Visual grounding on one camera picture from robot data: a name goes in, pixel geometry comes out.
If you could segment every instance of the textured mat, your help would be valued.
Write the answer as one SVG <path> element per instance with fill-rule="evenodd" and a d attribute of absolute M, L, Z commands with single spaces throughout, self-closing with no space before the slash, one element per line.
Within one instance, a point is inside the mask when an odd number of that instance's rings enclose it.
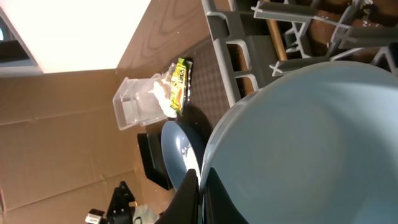
<path fill-rule="evenodd" d="M 180 54 L 193 60 L 191 95 L 182 120 L 201 132 L 207 141 L 229 104 L 211 39 Z"/>

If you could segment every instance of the clear plastic container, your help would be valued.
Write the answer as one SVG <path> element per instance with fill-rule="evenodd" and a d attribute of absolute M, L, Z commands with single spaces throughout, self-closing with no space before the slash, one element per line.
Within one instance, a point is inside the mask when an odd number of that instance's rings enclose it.
<path fill-rule="evenodd" d="M 113 107 L 120 130 L 136 124 L 145 126 L 166 117 L 157 98 L 151 91 L 159 74 L 152 78 L 125 78 L 113 97 Z"/>

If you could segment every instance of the cardboard box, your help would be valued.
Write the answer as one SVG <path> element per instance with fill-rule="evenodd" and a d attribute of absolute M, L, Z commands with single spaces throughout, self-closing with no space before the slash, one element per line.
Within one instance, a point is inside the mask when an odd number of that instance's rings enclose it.
<path fill-rule="evenodd" d="M 118 86 L 114 70 L 0 79 L 4 223 L 84 223 L 122 180 L 146 203 L 135 169 L 142 130 L 118 129 Z"/>

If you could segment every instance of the snack bag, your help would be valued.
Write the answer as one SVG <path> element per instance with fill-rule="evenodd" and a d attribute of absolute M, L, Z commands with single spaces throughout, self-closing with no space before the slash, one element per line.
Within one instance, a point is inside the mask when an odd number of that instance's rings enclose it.
<path fill-rule="evenodd" d="M 189 101 L 192 62 L 179 58 L 170 79 L 170 107 L 182 114 Z"/>

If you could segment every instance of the wall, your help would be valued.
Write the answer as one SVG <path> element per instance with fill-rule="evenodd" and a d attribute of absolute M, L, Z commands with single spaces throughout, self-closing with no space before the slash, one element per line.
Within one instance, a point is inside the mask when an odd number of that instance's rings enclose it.
<path fill-rule="evenodd" d="M 150 0 L 1 0 L 44 73 L 116 68 Z"/>

